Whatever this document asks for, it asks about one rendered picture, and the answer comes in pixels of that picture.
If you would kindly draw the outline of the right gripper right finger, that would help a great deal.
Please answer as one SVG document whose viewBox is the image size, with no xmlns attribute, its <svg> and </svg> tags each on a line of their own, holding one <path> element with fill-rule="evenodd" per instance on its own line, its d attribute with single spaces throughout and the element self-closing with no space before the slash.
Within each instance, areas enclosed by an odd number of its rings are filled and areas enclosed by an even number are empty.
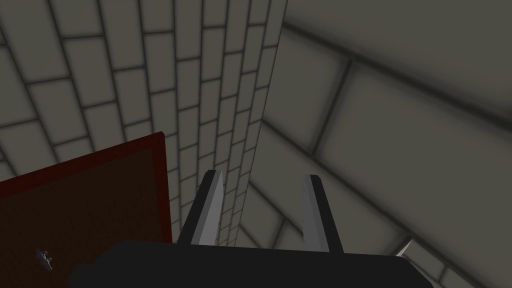
<svg viewBox="0 0 512 288">
<path fill-rule="evenodd" d="M 304 176 L 301 208 L 304 249 L 343 254 L 344 249 L 325 189 L 317 174 Z"/>
</svg>

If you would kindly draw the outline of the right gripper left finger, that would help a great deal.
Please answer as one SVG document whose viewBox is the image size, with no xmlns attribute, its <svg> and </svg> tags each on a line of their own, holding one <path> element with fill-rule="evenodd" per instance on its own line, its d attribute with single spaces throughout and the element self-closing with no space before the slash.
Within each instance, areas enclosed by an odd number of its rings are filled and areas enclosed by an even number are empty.
<svg viewBox="0 0 512 288">
<path fill-rule="evenodd" d="M 219 230 L 224 196 L 222 171 L 208 170 L 176 243 L 213 246 Z"/>
</svg>

